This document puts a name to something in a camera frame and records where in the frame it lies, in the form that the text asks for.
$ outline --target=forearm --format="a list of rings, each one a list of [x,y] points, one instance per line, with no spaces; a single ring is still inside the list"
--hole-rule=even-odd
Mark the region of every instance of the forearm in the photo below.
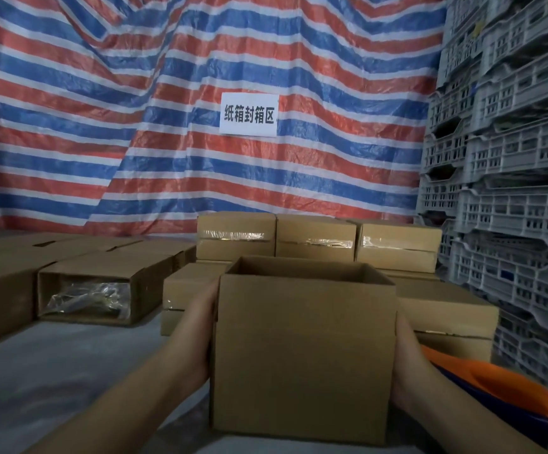
[[[87,411],[55,429],[29,453],[132,453],[181,403],[175,353],[165,345]]]
[[[415,386],[408,412],[449,454],[546,452],[433,366]]]

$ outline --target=white paper sign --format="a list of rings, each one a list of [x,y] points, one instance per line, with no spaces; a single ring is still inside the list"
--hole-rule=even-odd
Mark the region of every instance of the white paper sign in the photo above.
[[[278,96],[249,92],[221,95],[219,133],[275,137],[278,128]]]

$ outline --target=striped tarp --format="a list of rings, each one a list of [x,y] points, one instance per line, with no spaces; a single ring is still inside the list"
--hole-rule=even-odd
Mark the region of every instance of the striped tarp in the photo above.
[[[408,220],[445,0],[0,0],[0,227],[195,231],[197,214]],[[280,95],[276,138],[222,92]]]

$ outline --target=plastic bag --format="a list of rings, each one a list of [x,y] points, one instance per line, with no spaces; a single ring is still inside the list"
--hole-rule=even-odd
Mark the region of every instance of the plastic bag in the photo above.
[[[43,313],[72,313],[82,309],[127,319],[131,316],[131,285],[125,282],[64,279],[60,291],[51,297]]]

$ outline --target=red white and blue striped tarp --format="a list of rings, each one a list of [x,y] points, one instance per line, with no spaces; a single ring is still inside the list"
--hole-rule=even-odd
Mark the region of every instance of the red white and blue striped tarp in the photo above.
[[[219,210],[408,221],[445,0],[0,0],[0,227],[191,234]],[[222,92],[280,95],[276,138]]]

